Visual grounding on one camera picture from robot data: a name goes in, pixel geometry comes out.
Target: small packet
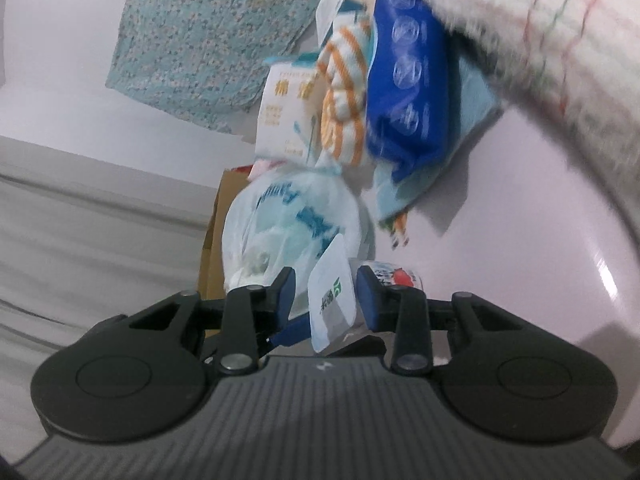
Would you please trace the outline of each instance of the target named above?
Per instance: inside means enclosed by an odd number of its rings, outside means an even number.
[[[373,270],[373,273],[382,285],[404,285],[422,290],[421,277],[411,269],[407,269],[406,267],[396,264],[388,264],[386,262],[361,262],[359,260],[352,260],[351,269],[353,270],[353,275],[355,275],[360,266],[363,265],[366,265]]]
[[[332,157],[322,152],[320,126],[327,86],[316,69],[317,57],[305,54],[273,60],[258,113],[256,158],[339,170]]]
[[[356,321],[356,296],[344,236],[337,234],[309,274],[311,344],[321,352]]]

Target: pink surface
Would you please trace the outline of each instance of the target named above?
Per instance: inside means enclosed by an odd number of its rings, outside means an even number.
[[[471,291],[600,357],[618,380],[604,434],[617,447],[640,438],[640,264],[567,153],[507,111],[414,206],[406,247],[376,232],[376,259],[414,269],[430,298]]]

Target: white package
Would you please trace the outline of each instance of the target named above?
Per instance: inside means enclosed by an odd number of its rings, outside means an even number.
[[[344,237],[335,235],[308,282],[311,345],[321,352],[356,321],[356,295]]]
[[[288,160],[306,168],[337,168],[322,151],[320,123],[327,86],[315,62],[271,65],[260,102],[255,156]]]

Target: circular pad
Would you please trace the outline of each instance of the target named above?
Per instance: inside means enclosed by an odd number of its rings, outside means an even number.
[[[555,337],[485,332],[447,365],[442,391],[469,423],[523,442],[601,432],[616,401],[611,371]]]
[[[160,331],[96,333],[36,371],[31,399],[48,430],[92,442],[150,436],[186,418],[206,392],[202,365]]]

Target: ribbed gray surface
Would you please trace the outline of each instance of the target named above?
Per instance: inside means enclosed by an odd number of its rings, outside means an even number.
[[[505,444],[447,412],[420,379],[376,358],[271,358],[223,381],[157,438],[98,447],[54,437],[19,467],[33,480],[602,480],[629,472],[596,439]]]

